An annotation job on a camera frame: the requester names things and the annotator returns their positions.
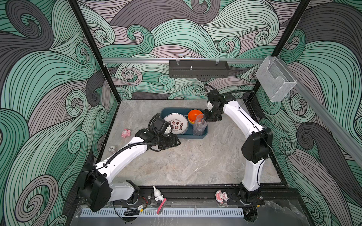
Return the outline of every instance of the transparent cup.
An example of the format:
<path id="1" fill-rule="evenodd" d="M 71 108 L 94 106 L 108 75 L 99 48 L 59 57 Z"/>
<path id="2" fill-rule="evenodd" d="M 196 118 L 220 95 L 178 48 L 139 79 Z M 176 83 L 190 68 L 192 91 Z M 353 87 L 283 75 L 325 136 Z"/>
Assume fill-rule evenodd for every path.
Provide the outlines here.
<path id="1" fill-rule="evenodd" d="M 193 125 L 193 135 L 201 136 L 207 126 L 207 123 L 204 119 L 204 115 L 200 114 L 196 117 L 195 124 Z"/>

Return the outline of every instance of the wall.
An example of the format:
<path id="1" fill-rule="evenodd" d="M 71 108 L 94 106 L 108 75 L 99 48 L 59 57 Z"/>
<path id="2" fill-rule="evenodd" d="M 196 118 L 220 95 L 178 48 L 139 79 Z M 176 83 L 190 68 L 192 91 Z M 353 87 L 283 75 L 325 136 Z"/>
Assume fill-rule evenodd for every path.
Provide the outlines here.
<path id="1" fill-rule="evenodd" d="M 0 29 L 1 225 L 64 225 L 117 103 L 67 0 L 1 1 Z"/>
<path id="2" fill-rule="evenodd" d="M 360 145 L 362 2 L 307 9 L 280 57 L 297 80 Z M 362 169 L 297 90 L 270 102 L 261 88 L 252 106 L 275 135 L 273 149 L 289 186 L 297 188 L 316 225 L 362 223 Z"/>
<path id="3" fill-rule="evenodd" d="M 299 0 L 78 2 L 103 57 L 149 58 L 270 56 L 299 4 Z M 222 92 L 252 89 L 258 66 L 230 66 L 229 78 L 199 81 L 169 78 L 166 64 L 108 64 L 122 99 L 205 99 L 204 84 Z"/>

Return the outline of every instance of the blue tray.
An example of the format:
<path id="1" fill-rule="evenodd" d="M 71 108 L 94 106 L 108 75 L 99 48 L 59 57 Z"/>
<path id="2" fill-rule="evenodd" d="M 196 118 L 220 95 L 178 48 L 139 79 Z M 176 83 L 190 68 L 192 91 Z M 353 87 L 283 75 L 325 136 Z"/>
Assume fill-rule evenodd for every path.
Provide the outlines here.
<path id="1" fill-rule="evenodd" d="M 193 109 L 195 109 L 195 108 L 167 107 L 167 108 L 162 109 L 160 118 L 164 119 L 167 115 L 172 114 L 172 113 L 179 113 L 187 118 L 187 115 Z M 192 132 L 192 125 L 189 123 L 189 127 L 187 128 L 186 133 L 184 133 L 182 135 L 177 135 L 177 137 L 180 139 L 203 139 L 207 135 L 208 130 L 209 130 L 208 126 L 206 126 L 204 133 L 201 136 L 194 136 L 193 132 Z"/>

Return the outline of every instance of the patterned wall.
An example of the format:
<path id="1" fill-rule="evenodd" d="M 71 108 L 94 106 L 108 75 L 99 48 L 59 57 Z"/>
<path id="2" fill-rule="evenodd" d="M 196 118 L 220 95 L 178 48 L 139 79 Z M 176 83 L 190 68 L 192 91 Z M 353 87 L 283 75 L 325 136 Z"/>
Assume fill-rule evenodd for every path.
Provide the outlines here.
<path id="1" fill-rule="evenodd" d="M 148 58 L 270 56 L 298 4 L 299 0 L 79 0 L 103 57 Z M 166 64 L 108 65 L 122 99 L 205 99 L 204 84 L 221 92 L 252 89 L 258 65 L 230 66 L 229 78 L 199 81 L 169 78 Z"/>
<path id="2" fill-rule="evenodd" d="M 303 14 L 281 58 L 320 103 L 362 146 L 362 1 L 335 1 Z M 290 91 L 270 102 L 263 89 L 253 108 L 275 135 L 273 148 L 291 187 L 316 225 L 362 223 L 362 169 L 303 97 Z"/>
<path id="3" fill-rule="evenodd" d="M 117 103 L 67 0 L 0 1 L 0 40 L 1 224 L 64 225 Z"/>

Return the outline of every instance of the pink and white figurine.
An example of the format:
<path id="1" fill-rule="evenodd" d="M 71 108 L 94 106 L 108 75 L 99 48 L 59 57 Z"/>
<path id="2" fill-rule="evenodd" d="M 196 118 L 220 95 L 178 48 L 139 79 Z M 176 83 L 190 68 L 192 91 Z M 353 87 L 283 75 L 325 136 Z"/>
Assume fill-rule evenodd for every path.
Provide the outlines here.
<path id="1" fill-rule="evenodd" d="M 131 136 L 131 130 L 130 129 L 124 129 L 122 132 L 121 137 L 126 138 Z"/>

